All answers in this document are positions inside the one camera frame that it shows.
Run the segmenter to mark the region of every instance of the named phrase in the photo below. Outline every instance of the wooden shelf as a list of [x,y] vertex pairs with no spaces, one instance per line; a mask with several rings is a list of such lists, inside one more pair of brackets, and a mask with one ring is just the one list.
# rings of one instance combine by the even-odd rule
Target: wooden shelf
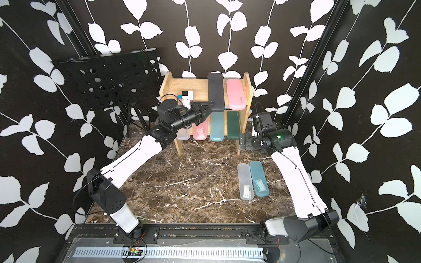
[[[247,98],[247,106],[243,110],[239,110],[238,114],[240,117],[240,132],[245,132],[245,126],[247,125],[248,113],[250,111],[251,101],[253,99],[253,87],[251,86],[250,77],[248,73],[244,73],[243,79],[241,79],[242,88],[244,90],[244,95]],[[193,101],[208,101],[208,79],[174,79],[171,72],[167,72],[165,75],[164,81],[161,85],[159,91],[160,96],[165,94],[174,94],[176,96],[180,95],[183,90],[192,90],[193,91]],[[173,98],[172,96],[165,96],[162,100],[168,98]],[[225,106],[228,106],[228,95],[226,93],[226,79],[224,79],[224,100]],[[226,127],[226,113],[229,110],[224,111],[224,136],[227,135]],[[211,116],[208,117],[208,135],[211,133]],[[180,155],[183,141],[174,140],[177,152]],[[238,149],[239,140],[237,140],[237,154],[240,154]]]

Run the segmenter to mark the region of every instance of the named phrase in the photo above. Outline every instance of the pink pencil case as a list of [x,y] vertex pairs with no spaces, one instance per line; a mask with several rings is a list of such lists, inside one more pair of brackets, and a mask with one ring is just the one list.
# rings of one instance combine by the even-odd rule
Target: pink pencil case
[[226,93],[228,95],[228,105],[230,109],[245,109],[247,101],[244,96],[241,80],[227,80]]
[[206,140],[207,136],[208,136],[208,119],[205,119],[205,121],[200,123],[199,126],[196,126],[193,123],[193,139],[202,141],[202,140]]

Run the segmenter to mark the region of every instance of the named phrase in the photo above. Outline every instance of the metal vent grille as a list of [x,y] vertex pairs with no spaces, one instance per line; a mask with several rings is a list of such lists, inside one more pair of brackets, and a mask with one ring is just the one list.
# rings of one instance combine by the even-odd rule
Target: metal vent grille
[[[76,247],[74,258],[121,258],[127,256],[128,247]],[[139,258],[143,255],[128,256]],[[145,258],[263,259],[261,247],[149,247]]]

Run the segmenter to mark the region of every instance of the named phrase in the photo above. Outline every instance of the black perforated board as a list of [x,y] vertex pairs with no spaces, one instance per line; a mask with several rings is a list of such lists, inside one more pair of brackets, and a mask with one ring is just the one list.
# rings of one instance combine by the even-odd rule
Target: black perforated board
[[54,66],[65,78],[63,89],[74,92],[87,109],[140,102],[151,110],[162,78],[155,48],[72,59]]

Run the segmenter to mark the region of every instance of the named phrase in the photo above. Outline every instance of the brown marble surface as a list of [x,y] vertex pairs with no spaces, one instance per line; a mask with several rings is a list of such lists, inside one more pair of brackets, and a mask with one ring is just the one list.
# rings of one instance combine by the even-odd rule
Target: brown marble surface
[[[117,157],[140,138],[142,131],[130,127]],[[261,161],[269,186],[269,196],[251,201],[240,199],[237,165]],[[241,151],[235,141],[184,141],[178,156],[172,143],[148,160],[120,188],[127,204],[144,223],[259,223],[274,216],[294,214],[288,188],[278,167],[266,154]],[[94,204],[90,212],[99,211]],[[86,223],[111,223],[109,216],[97,213]]]

